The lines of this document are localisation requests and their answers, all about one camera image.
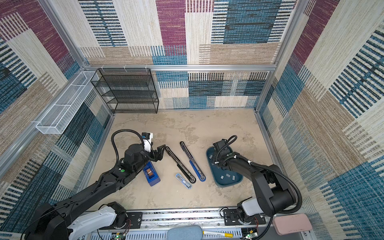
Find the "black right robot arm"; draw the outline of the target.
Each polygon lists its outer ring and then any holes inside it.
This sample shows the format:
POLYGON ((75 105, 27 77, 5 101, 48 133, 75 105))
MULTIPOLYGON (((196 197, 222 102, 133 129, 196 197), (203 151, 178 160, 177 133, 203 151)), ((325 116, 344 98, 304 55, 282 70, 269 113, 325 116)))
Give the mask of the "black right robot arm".
POLYGON ((276 165, 262 165, 250 161, 230 147, 237 140, 233 135, 228 140, 213 143, 212 163, 222 170, 229 170, 249 179, 255 197, 238 203, 237 215, 241 224, 250 223, 255 215, 293 214, 301 209, 302 194, 297 185, 284 175, 276 165))

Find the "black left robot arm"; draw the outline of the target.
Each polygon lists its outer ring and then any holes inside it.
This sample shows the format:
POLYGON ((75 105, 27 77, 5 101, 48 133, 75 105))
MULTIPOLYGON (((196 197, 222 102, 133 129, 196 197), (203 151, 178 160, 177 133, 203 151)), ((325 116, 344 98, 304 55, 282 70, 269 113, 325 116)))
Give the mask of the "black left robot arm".
POLYGON ((148 162, 162 160, 166 145, 154 150, 152 144, 149 144, 146 150, 149 133, 139 134, 130 129, 126 131, 136 135, 140 143, 130 145, 124 157, 116 157, 114 166, 102 173, 89 187, 54 205, 45 203, 39 206, 20 237, 22 240, 76 239, 75 230, 71 228, 75 219, 105 197, 128 185, 148 162))

